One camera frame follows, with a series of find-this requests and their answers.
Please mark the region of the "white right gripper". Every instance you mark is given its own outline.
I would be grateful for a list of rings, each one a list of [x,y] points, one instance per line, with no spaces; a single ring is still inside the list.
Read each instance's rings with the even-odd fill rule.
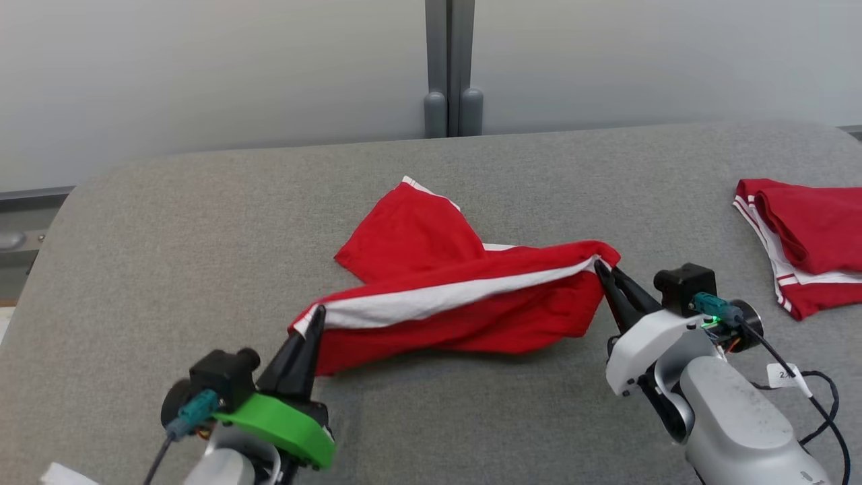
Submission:
[[[702,328],[703,316],[680,317],[662,310],[662,304],[619,267],[594,262],[595,274],[615,319],[620,337],[607,360],[605,377],[617,396],[634,386],[650,365],[662,359],[681,361],[715,355],[715,345]]]

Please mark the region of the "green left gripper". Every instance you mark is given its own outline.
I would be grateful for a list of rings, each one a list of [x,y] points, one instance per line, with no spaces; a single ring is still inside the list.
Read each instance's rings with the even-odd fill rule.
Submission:
[[[326,307],[317,306],[293,325],[258,378],[257,389],[264,394],[254,393],[233,412],[213,413],[219,423],[229,423],[299,463],[320,470],[329,469],[333,463],[335,439],[326,426],[282,400],[311,400],[326,316]]]

